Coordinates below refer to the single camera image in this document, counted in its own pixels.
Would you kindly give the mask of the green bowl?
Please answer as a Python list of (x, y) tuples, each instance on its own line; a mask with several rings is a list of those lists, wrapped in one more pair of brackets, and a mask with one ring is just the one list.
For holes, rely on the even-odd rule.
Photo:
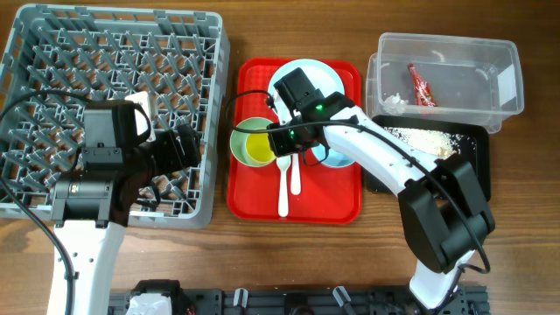
[[(265, 130), (269, 124), (271, 124), (271, 120), (269, 119), (263, 117), (251, 117), (241, 121), (236, 125), (236, 127), (238, 129), (244, 129), (244, 130)], [(234, 155), (234, 158), (238, 162), (242, 163), (243, 165), (246, 165), (248, 167), (264, 167), (265, 165), (252, 164), (248, 160), (247, 152), (245, 150), (245, 143), (246, 143), (247, 136), (249, 134), (251, 133), (244, 133), (244, 132), (239, 132), (237, 130), (233, 130), (230, 136), (230, 143), (229, 143), (230, 150)]]

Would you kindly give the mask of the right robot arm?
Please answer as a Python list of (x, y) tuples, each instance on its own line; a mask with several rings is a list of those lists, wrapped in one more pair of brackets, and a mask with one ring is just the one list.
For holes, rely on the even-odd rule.
[(397, 197), (405, 240), (417, 259), (409, 290), (426, 311), (441, 311), (453, 299), (473, 254), (484, 263), (474, 271), (489, 272), (482, 244), (495, 220), (465, 158), (458, 153), (441, 158), (409, 146), (342, 93), (323, 95), (301, 68), (274, 89), (283, 102), (279, 108), (289, 114), (267, 128), (276, 156), (321, 144), (350, 157)]

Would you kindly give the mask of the red snack wrapper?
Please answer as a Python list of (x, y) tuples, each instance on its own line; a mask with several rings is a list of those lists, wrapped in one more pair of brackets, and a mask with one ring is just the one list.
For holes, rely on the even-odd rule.
[(408, 64), (408, 69), (413, 81), (416, 104), (424, 107), (436, 107), (437, 103), (431, 92), (430, 84), (419, 74), (412, 63)]

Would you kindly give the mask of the light blue bowl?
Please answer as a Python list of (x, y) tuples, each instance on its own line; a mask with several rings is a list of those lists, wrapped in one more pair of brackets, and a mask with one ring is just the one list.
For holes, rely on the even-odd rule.
[(354, 160), (350, 157), (333, 150), (327, 149), (323, 145), (318, 145), (311, 148), (314, 157), (324, 166), (330, 168), (344, 168), (352, 165)]

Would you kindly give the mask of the food scraps and rice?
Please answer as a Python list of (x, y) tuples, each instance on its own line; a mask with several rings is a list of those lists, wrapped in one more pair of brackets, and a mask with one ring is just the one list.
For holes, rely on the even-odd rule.
[(409, 146), (442, 159), (460, 153), (459, 142), (464, 138), (437, 130), (398, 127), (385, 127), (385, 130)]

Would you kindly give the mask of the yellow cup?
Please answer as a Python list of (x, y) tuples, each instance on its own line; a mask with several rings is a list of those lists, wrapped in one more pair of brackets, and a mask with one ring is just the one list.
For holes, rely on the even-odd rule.
[(276, 156), (270, 148), (268, 135), (265, 133), (251, 133), (245, 143), (248, 160), (254, 165), (267, 165)]

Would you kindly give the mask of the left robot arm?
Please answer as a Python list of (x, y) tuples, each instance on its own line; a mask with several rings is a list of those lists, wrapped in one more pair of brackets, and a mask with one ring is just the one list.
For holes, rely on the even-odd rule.
[(200, 138), (188, 124), (139, 131), (146, 117), (133, 101), (93, 101), (85, 107), (83, 167), (62, 173), (52, 192), (55, 256), (50, 314), (104, 314), (130, 207), (156, 176), (200, 164)]

